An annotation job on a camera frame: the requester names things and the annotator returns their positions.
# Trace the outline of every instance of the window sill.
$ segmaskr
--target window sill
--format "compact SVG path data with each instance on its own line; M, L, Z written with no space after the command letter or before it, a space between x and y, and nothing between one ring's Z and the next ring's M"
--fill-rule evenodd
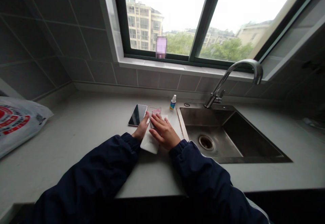
M200 76L200 77L211 77L217 79L222 78L226 72L226 70L224 69L195 67L190 65L181 65L181 64L157 62L157 61L150 61L150 60L141 60L135 58L125 58L125 57L120 59L119 65L120 67L123 68L177 73L177 74L193 75L193 76ZM237 72L237 71L231 72L231 74L228 77L229 80L244 81L244 82L252 82L253 78L254 78L254 74L252 73Z

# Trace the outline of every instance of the sink drain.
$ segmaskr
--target sink drain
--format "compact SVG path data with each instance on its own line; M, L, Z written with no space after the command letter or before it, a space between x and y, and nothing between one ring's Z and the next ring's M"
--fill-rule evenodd
M205 150L208 151L212 151L216 147L212 139L210 139L208 136L205 135L201 135L199 137L199 143Z

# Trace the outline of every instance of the person's left hand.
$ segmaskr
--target person's left hand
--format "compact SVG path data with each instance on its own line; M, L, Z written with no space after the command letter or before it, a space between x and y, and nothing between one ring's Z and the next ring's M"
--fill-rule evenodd
M148 119L149 119L149 112L146 112L145 117L140 122L136 131L133 134L131 134L131 136L133 138L136 138L139 141L141 141L143 139L143 137L146 133L147 127L148 127L148 124L147 124Z

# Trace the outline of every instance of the hand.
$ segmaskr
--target hand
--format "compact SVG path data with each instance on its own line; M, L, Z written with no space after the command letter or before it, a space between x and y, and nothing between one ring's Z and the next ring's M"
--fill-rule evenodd
M161 146L167 150L171 150L176 145L178 145L180 138L176 134L173 127L170 125L167 118L165 118L164 121L159 114L152 114L150 120L155 125L155 127L159 129L161 135L159 135L159 133L157 133L157 131L154 129L150 129L149 132Z
M149 119L149 112L146 112L145 117L140 122L136 131L133 134L131 134L131 136L133 138L136 138L139 141L141 141L143 139L143 137L146 133L147 127L148 127L148 124L147 124L148 119Z

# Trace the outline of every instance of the navy blue jacket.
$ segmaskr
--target navy blue jacket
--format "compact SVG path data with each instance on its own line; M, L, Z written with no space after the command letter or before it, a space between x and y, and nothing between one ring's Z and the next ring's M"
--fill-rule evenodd
M94 223L135 166L140 142L115 135L72 166L38 199L24 223ZM268 216L232 186L229 173L182 140L170 152L188 196L220 223L269 223Z

